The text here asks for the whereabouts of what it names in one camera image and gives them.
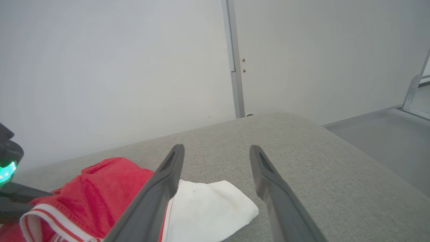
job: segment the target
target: gray fabric surface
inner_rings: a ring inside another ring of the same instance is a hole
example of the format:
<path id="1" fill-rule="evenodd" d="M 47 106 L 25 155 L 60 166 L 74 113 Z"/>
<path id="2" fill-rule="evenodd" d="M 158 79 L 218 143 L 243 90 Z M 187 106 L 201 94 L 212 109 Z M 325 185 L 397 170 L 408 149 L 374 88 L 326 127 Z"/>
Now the gray fabric surface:
<path id="1" fill-rule="evenodd" d="M 429 241 L 430 199 L 342 139 L 298 115 L 255 115 L 24 171 L 14 181 L 53 190 L 105 158 L 155 170 L 183 143 L 181 178 L 227 180 L 260 214 L 227 241 L 272 241 L 257 197 L 249 147 L 260 145 L 329 241 Z"/>

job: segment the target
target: red garment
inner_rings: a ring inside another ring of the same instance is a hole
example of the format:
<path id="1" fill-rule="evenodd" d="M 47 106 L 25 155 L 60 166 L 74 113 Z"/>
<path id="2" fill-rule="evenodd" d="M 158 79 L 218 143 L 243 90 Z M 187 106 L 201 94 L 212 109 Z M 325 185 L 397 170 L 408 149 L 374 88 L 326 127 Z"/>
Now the red garment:
<path id="1" fill-rule="evenodd" d="M 0 229 L 0 241 L 101 241 L 153 174 L 126 158 L 103 160 L 52 191 L 56 195 L 31 201 L 36 206 L 19 225 Z"/>

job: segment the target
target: glowing green led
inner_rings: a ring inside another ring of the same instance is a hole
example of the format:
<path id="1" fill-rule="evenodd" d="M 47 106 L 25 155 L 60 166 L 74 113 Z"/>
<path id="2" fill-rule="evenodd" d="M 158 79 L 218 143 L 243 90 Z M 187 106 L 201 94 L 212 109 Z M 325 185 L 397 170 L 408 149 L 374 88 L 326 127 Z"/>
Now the glowing green led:
<path id="1" fill-rule="evenodd" d="M 9 181 L 10 177 L 16 170 L 16 164 L 12 161 L 6 167 L 0 167 L 0 184 Z"/>

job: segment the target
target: white cloth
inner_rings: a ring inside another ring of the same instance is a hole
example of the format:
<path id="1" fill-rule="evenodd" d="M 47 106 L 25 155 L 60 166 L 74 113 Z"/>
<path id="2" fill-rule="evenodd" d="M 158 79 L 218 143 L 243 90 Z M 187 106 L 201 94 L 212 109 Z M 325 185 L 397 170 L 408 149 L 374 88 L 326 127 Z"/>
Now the white cloth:
<path id="1" fill-rule="evenodd" d="M 167 205 L 162 242 L 219 242 L 257 215 L 257 206 L 230 182 L 180 180 Z"/>

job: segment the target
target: gray floor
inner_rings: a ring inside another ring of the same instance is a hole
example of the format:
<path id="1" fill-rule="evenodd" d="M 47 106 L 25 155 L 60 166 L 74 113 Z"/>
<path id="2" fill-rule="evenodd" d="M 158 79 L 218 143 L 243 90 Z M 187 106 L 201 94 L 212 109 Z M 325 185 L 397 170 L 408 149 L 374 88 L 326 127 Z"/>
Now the gray floor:
<path id="1" fill-rule="evenodd" d="M 410 108 L 430 114 L 430 86 L 418 89 Z M 430 197 L 430 121 L 389 110 L 327 129 Z"/>

